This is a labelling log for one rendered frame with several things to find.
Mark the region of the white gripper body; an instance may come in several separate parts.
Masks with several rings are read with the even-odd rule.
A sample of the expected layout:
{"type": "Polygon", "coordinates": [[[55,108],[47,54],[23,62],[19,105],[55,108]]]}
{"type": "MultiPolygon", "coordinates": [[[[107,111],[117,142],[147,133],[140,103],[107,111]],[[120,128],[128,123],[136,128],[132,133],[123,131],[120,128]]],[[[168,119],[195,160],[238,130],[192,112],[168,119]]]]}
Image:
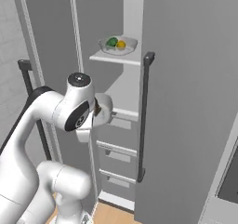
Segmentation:
{"type": "Polygon", "coordinates": [[[81,143],[88,143],[93,127],[93,117],[88,116],[86,121],[76,129],[76,136],[81,143]]]}

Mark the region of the white fridge rack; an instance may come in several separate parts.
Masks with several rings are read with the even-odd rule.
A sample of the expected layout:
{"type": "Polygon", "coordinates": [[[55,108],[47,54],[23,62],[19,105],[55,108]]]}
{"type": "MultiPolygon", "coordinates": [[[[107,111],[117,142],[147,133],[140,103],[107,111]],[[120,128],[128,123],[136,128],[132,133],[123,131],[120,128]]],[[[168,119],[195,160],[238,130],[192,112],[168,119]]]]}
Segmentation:
{"type": "Polygon", "coordinates": [[[107,142],[103,142],[103,141],[99,141],[99,140],[97,140],[96,143],[99,147],[101,147],[103,149],[110,150],[110,151],[113,151],[113,152],[120,152],[122,154],[137,157],[137,151],[135,151],[135,150],[128,149],[128,148],[121,147],[121,146],[117,146],[117,145],[113,145],[111,143],[107,143],[107,142]]]}
{"type": "Polygon", "coordinates": [[[117,179],[120,179],[122,181],[126,181],[128,183],[132,183],[132,184],[136,184],[136,180],[133,179],[133,178],[127,178],[127,177],[124,177],[124,176],[121,176],[121,175],[117,175],[115,173],[112,173],[112,172],[109,172],[109,171],[106,171],[106,170],[103,170],[103,169],[99,169],[99,172],[105,176],[108,176],[108,177],[112,177],[112,178],[117,178],[117,179]]]}

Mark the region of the green broccoli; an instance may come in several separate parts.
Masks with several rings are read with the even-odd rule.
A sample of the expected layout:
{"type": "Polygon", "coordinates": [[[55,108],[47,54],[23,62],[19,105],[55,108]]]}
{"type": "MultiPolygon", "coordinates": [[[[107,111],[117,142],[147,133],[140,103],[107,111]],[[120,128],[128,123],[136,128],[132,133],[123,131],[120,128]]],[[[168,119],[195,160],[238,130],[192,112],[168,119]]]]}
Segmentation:
{"type": "Polygon", "coordinates": [[[106,45],[107,45],[107,46],[115,47],[116,44],[117,44],[117,42],[118,42],[118,39],[117,39],[116,37],[111,37],[111,38],[107,41],[106,45]]]}

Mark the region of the grey freezer door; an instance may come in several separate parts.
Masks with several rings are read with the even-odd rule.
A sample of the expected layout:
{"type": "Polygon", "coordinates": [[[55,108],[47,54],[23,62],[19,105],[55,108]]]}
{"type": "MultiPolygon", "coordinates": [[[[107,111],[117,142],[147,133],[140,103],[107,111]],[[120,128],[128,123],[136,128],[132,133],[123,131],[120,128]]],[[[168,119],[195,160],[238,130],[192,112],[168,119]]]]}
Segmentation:
{"type": "MultiPolygon", "coordinates": [[[[15,0],[36,86],[64,95],[67,78],[81,71],[73,0],[15,0]]],[[[52,159],[84,170],[92,178],[90,146],[75,131],[43,122],[52,159]]]]}

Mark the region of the clear vegetable container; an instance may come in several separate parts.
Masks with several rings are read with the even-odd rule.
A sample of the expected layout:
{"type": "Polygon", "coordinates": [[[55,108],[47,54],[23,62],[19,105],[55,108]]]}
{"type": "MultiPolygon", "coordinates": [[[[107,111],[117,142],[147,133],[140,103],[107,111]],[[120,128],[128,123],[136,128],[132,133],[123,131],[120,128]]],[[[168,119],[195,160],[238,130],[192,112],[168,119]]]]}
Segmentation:
{"type": "Polygon", "coordinates": [[[114,56],[123,56],[132,53],[138,45],[138,40],[126,37],[122,35],[113,35],[106,38],[102,38],[99,40],[99,47],[100,49],[107,54],[114,55],[114,56]],[[126,42],[126,48],[125,49],[119,49],[116,46],[107,46],[106,43],[111,37],[116,37],[118,41],[123,40],[126,42]]]}

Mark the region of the white fridge shelf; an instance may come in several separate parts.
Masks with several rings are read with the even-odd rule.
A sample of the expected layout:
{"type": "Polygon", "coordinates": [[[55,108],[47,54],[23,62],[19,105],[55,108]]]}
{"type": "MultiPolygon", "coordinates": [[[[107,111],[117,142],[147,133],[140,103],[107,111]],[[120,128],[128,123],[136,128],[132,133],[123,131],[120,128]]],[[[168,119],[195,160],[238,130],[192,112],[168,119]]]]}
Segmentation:
{"type": "Polygon", "coordinates": [[[112,114],[118,118],[137,122],[139,114],[137,112],[127,111],[123,109],[113,108],[112,114]]]}
{"type": "Polygon", "coordinates": [[[131,64],[131,65],[140,65],[140,57],[135,53],[128,54],[125,56],[113,56],[106,53],[102,53],[98,51],[96,54],[89,57],[91,60],[97,61],[106,61],[112,63],[123,63],[123,64],[131,64]]]}

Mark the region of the grey fridge body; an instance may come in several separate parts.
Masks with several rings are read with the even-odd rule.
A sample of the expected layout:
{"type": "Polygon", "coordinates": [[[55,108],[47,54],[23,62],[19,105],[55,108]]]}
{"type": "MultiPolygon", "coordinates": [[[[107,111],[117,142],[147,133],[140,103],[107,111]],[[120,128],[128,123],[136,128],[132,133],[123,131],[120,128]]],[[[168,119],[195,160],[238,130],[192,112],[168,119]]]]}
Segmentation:
{"type": "MultiPolygon", "coordinates": [[[[102,38],[122,35],[141,40],[143,0],[76,0],[76,9],[83,66],[92,77],[96,91],[109,95],[114,108],[139,113],[140,65],[97,61],[89,57],[101,51],[99,40],[102,38]]],[[[141,64],[141,45],[132,53],[140,57],[141,64]]],[[[129,211],[134,209],[136,184],[105,176],[99,169],[137,179],[137,128],[138,121],[112,114],[107,125],[95,128],[92,133],[98,199],[129,211]],[[135,150],[137,157],[103,149],[97,145],[97,140],[135,150]]]]}

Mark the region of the grey fridge door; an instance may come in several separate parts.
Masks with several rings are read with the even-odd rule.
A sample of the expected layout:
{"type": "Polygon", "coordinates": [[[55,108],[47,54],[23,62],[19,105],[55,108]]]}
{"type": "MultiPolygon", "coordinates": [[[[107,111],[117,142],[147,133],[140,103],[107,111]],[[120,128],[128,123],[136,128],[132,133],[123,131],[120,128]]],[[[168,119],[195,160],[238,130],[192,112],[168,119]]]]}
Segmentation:
{"type": "Polygon", "coordinates": [[[238,113],[238,0],[144,0],[142,224],[198,224],[238,113]]]}

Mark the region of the grey oven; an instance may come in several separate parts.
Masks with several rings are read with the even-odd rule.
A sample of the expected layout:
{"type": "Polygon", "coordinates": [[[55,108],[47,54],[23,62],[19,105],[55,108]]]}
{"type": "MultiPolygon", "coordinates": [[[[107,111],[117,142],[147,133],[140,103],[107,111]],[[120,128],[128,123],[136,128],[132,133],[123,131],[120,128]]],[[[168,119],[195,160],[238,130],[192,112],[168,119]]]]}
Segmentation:
{"type": "Polygon", "coordinates": [[[198,224],[238,224],[238,113],[198,224]]]}

